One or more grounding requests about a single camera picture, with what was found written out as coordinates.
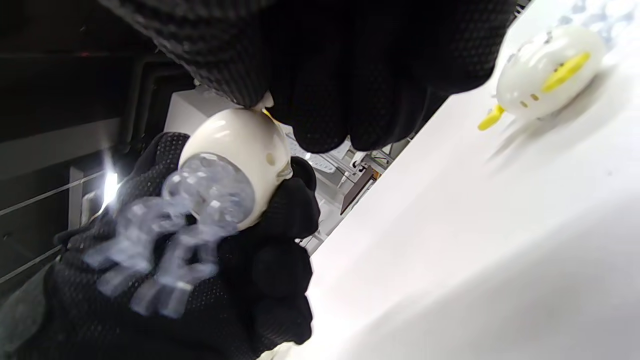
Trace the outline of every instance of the yellow propeller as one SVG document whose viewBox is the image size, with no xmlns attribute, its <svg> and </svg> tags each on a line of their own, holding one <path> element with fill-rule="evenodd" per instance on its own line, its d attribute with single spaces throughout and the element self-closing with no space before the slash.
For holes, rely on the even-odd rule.
<svg viewBox="0 0 640 360">
<path fill-rule="evenodd" d="M 267 115 L 267 116 L 269 117 L 269 119 L 271 119 L 271 120 L 275 121 L 277 124 L 279 124 L 279 123 L 280 123 L 279 121 L 277 121 L 276 119 L 274 119 L 274 117 L 273 117 L 273 116 L 271 116 L 271 114 L 269 113 L 269 111 L 267 111 L 267 109 L 262 109 L 262 112 L 263 112 L 265 115 Z"/>
<path fill-rule="evenodd" d="M 484 120 L 482 120 L 482 122 L 478 124 L 478 130 L 484 131 L 494 126 L 495 123 L 497 123 L 500 120 L 503 113 L 504 113 L 504 108 L 502 108 L 502 106 L 500 106 L 499 104 L 496 105 L 493 108 L 493 110 L 489 113 L 489 115 L 487 115 L 484 118 Z"/>
<path fill-rule="evenodd" d="M 590 57 L 590 53 L 582 53 L 562 64 L 553 74 L 551 74 L 551 76 L 547 78 L 545 84 L 542 86 L 542 92 L 552 92 L 557 87 L 567 82 L 567 80 L 571 79 L 576 75 L 576 73 L 578 73 L 578 71 L 580 71 L 580 69 L 582 69 L 584 64 L 589 61 Z"/>
</svg>

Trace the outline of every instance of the white table surface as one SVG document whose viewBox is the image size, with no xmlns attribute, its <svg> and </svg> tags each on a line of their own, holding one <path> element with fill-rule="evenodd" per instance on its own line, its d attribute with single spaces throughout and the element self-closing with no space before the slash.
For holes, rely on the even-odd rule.
<svg viewBox="0 0 640 360">
<path fill-rule="evenodd" d="M 536 0 L 499 67 L 572 3 Z M 640 359 L 639 53 L 552 124 L 480 133 L 495 74 L 451 97 L 312 257 L 287 358 Z"/>
</svg>

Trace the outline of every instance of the white toy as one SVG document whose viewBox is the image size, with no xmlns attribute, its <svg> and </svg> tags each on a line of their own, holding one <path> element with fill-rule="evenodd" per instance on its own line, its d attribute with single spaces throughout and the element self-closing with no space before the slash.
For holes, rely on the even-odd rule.
<svg viewBox="0 0 640 360">
<path fill-rule="evenodd" d="M 161 196 L 121 209 L 116 236 L 84 255 L 106 271 L 98 289 L 114 297 L 153 273 L 134 293 L 131 308 L 182 316 L 194 286 L 218 273 L 218 244 L 256 223 L 278 185 L 292 176 L 289 154 L 280 126 L 260 110 L 230 109 L 211 117 L 185 144 Z M 189 214 L 197 223 L 189 224 Z M 167 234 L 158 263 L 156 241 Z"/>
<path fill-rule="evenodd" d="M 253 211 L 238 224 L 238 230 L 259 220 L 278 185 L 292 175 L 291 153 L 284 133 L 259 110 L 229 109 L 213 115 L 187 141 L 180 166 L 200 152 L 225 157 L 253 186 Z"/>
<path fill-rule="evenodd" d="M 606 53 L 602 37 L 580 26 L 536 36 L 507 60 L 498 79 L 498 104 L 478 129 L 492 127 L 504 112 L 539 119 L 560 110 L 589 84 Z"/>
</svg>

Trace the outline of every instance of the white plastic shell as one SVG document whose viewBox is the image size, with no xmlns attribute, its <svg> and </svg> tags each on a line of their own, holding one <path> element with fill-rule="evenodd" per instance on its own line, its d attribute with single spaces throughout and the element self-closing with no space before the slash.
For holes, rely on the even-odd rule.
<svg viewBox="0 0 640 360">
<path fill-rule="evenodd" d="M 590 59 L 572 78 L 545 93 L 545 81 L 569 59 L 588 52 Z M 560 26 L 536 36 L 511 55 L 497 85 L 498 103 L 523 119 L 549 115 L 569 103 L 593 79 L 607 52 L 602 38 L 581 26 Z"/>
<path fill-rule="evenodd" d="M 292 175 L 285 135 L 280 126 L 258 110 L 229 109 L 212 116 L 187 141 L 180 166 L 199 152 L 224 156 L 250 180 L 255 205 L 251 215 L 238 224 L 238 230 L 259 220 L 275 189 Z"/>
</svg>

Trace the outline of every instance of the gloved hand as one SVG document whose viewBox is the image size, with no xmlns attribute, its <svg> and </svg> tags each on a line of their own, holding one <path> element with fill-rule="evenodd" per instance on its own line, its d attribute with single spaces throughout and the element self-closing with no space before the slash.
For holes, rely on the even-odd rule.
<svg viewBox="0 0 640 360">
<path fill-rule="evenodd" d="M 418 131 L 489 79 L 516 0 L 99 0 L 202 84 L 270 113 L 310 152 Z"/>
<path fill-rule="evenodd" d="M 187 139 L 156 138 L 121 185 L 115 209 L 158 196 Z M 286 341 L 303 343 L 311 335 L 305 292 L 312 269 L 294 239 L 317 230 L 319 208 L 312 168 L 299 158 L 291 163 L 293 177 L 278 187 L 261 221 L 220 243 L 220 271 L 194 287 L 179 319 L 129 308 L 151 275 L 113 299 L 97 289 L 104 272 L 85 264 L 83 254 L 114 236 L 117 217 L 107 211 L 60 234 L 56 241 L 66 248 L 60 259 L 4 305 L 0 349 L 17 359 L 249 360 Z"/>
</svg>

